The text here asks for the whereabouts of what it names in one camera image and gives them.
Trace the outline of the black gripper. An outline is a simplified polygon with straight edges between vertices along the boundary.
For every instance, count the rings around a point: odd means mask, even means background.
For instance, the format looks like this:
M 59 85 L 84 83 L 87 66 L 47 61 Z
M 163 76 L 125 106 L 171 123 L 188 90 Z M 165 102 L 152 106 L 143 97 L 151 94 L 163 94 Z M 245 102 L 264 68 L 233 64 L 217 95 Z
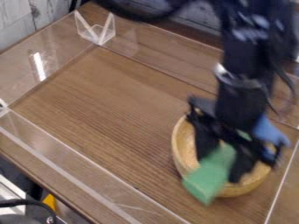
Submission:
M 213 113 L 215 102 L 196 96 L 188 97 L 187 122 L 195 130 L 196 158 L 203 160 L 220 146 L 221 138 L 243 137 L 245 142 L 232 144 L 236 157 L 228 173 L 228 181 L 236 184 L 251 173 L 257 162 L 275 164 L 281 149 L 289 145 L 285 134 L 261 115 L 249 130 L 231 127 Z

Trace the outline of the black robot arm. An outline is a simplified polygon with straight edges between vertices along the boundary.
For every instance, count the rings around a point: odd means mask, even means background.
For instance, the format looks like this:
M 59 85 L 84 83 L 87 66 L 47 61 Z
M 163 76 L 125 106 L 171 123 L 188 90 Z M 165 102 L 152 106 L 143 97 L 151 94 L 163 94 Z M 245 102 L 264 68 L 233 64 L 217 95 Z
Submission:
M 273 78 L 287 86 L 293 83 L 281 64 L 295 54 L 295 3 L 291 0 L 159 0 L 157 12 L 124 4 L 120 0 L 95 0 L 119 17 L 141 23 L 157 23 L 172 17 L 196 1 L 211 6 L 219 19 L 223 58 L 215 70 L 219 82 L 217 100 L 189 97 L 187 120 L 196 133 L 197 157 L 209 155 L 224 141 L 237 151 L 228 181 L 237 183 L 257 161 L 273 166 L 280 156 L 264 146 L 257 135 L 268 124 L 265 109 L 271 106 Z

